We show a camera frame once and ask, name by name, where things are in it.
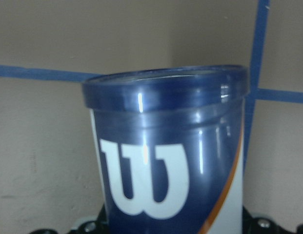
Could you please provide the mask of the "Wilson tennis ball can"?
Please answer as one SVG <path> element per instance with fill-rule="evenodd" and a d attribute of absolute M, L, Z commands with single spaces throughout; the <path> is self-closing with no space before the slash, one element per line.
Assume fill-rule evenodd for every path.
<path fill-rule="evenodd" d="M 246 67 L 110 74 L 82 91 L 110 233 L 242 233 Z"/>

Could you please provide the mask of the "brown paper table cover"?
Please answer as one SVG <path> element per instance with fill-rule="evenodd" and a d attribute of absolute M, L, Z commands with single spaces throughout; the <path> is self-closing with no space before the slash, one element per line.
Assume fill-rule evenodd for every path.
<path fill-rule="evenodd" d="M 6 65 L 94 74 L 251 60 L 257 0 L 0 0 Z M 68 231 L 103 203 L 75 82 L 0 77 L 0 234 Z M 244 203 L 303 223 L 303 104 L 258 100 Z"/>

